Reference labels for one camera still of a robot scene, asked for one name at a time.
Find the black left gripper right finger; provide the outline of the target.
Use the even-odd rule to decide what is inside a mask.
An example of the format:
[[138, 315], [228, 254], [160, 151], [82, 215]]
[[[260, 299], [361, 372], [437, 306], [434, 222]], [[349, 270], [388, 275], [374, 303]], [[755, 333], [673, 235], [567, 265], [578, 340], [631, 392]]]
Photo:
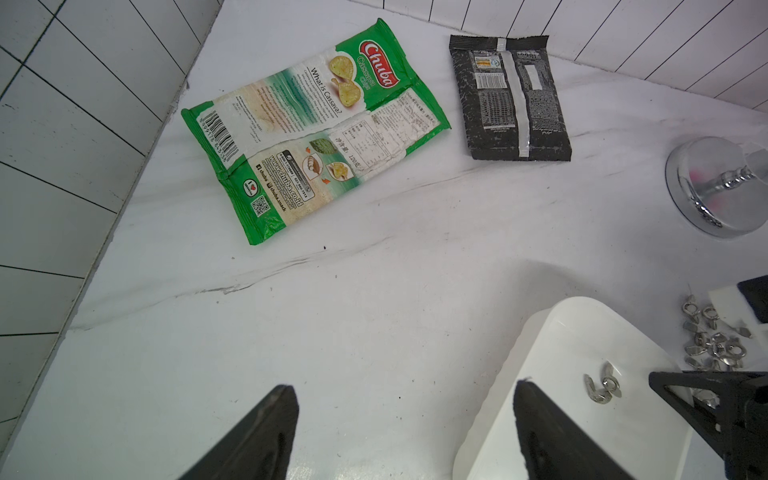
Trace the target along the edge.
[[631, 477], [534, 382], [516, 383], [513, 409], [530, 479]]

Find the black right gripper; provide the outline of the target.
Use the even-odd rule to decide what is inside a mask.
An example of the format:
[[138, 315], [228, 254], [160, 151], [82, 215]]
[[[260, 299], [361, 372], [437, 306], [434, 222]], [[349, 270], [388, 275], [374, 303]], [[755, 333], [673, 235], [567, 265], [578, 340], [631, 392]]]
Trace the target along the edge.
[[[708, 293], [719, 319], [745, 326], [767, 341], [767, 276]], [[728, 479], [767, 477], [767, 374], [765, 372], [651, 372], [650, 388], [671, 406], [724, 461]], [[710, 391], [718, 405], [679, 397], [677, 387]]]

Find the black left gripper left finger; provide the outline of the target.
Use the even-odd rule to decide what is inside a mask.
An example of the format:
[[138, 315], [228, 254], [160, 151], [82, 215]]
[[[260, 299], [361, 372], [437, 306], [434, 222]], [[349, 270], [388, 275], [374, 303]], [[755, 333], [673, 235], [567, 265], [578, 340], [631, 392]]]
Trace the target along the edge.
[[285, 479], [298, 419], [295, 389], [277, 385], [182, 477]]

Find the white plastic storage box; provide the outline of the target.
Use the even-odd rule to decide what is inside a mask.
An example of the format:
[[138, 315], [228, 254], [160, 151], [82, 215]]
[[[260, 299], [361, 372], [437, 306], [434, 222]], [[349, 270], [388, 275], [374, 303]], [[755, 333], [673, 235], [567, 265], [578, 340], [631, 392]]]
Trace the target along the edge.
[[[594, 403], [583, 376], [613, 364], [622, 398]], [[651, 372], [676, 372], [662, 348], [603, 303], [573, 297], [524, 324], [453, 465], [455, 479], [525, 479], [514, 388], [531, 380], [635, 479], [678, 479], [692, 427], [649, 386]]]

